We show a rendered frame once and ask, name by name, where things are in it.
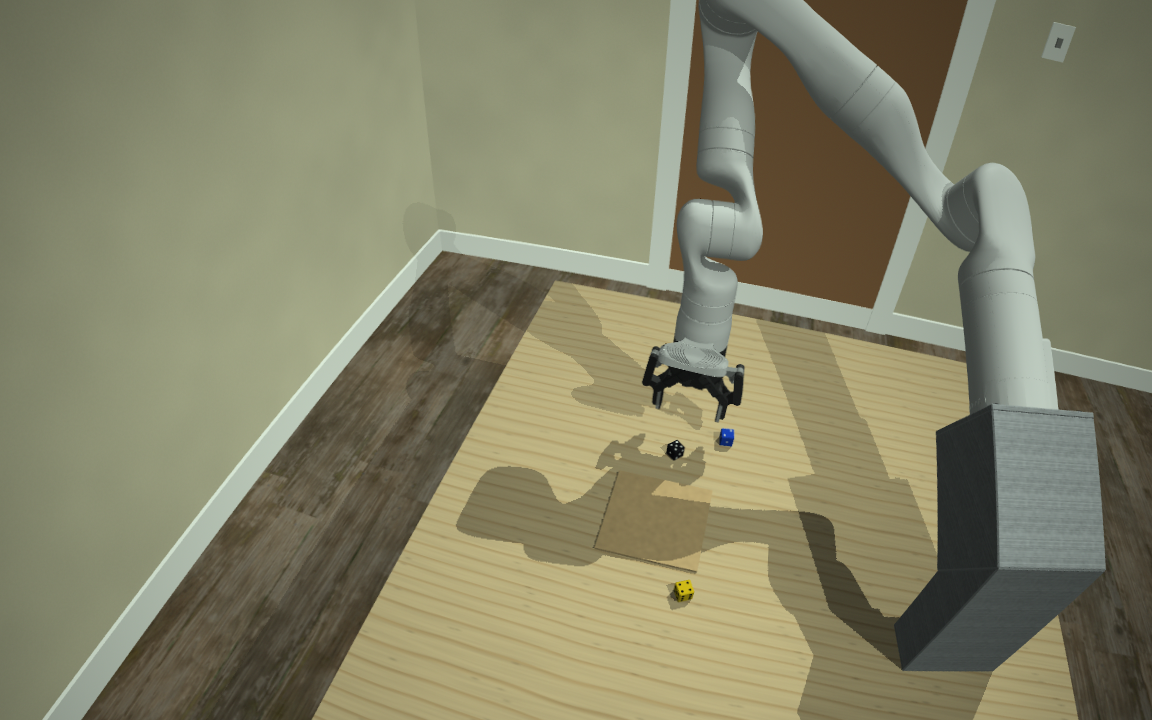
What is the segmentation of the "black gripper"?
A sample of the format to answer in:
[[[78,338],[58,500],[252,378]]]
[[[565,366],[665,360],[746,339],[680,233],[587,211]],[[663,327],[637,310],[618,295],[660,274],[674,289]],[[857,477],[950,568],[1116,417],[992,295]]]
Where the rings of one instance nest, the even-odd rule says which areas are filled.
[[[660,409],[660,404],[662,404],[664,389],[675,386],[677,382],[685,387],[708,389],[710,396],[717,397],[717,401],[719,402],[717,407],[718,423],[719,420],[723,420],[723,414],[726,414],[727,406],[741,404],[741,388],[742,382],[744,382],[744,365],[738,364],[736,367],[728,366],[726,376],[730,378],[730,382],[733,384],[733,392],[730,392],[730,389],[723,386],[723,377],[702,376],[695,372],[685,372],[685,370],[675,366],[668,366],[666,372],[660,376],[654,376],[653,372],[655,366],[658,367],[662,365],[662,363],[659,363],[658,361],[659,350],[660,348],[657,346],[652,348],[652,354],[650,354],[643,377],[643,386],[652,386],[653,388],[652,404],[657,406],[655,409]],[[721,391],[723,391],[723,395]]]

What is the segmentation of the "tan flat mat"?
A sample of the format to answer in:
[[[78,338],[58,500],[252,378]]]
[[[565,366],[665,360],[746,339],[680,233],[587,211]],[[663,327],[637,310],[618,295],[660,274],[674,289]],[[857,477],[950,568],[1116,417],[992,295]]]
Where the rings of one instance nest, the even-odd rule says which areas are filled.
[[[712,491],[620,470],[594,550],[698,573]]]

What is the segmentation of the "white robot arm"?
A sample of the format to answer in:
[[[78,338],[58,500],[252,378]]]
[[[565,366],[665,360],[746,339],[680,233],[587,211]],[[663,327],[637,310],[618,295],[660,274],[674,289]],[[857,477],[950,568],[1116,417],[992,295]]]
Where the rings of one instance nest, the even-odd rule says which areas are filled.
[[[730,364],[721,351],[730,341],[737,275],[708,258],[746,262],[761,247],[750,82],[759,32],[780,47],[826,118],[890,172],[948,241],[969,252],[957,272],[969,414],[990,404],[1059,409],[1018,177],[987,162],[956,184],[948,181],[925,151],[905,91],[804,0],[699,0],[698,6],[704,88],[696,168],[702,181],[723,188],[735,202],[692,199],[679,211],[684,291],[676,342],[660,346],[659,363],[713,377],[726,376]]]

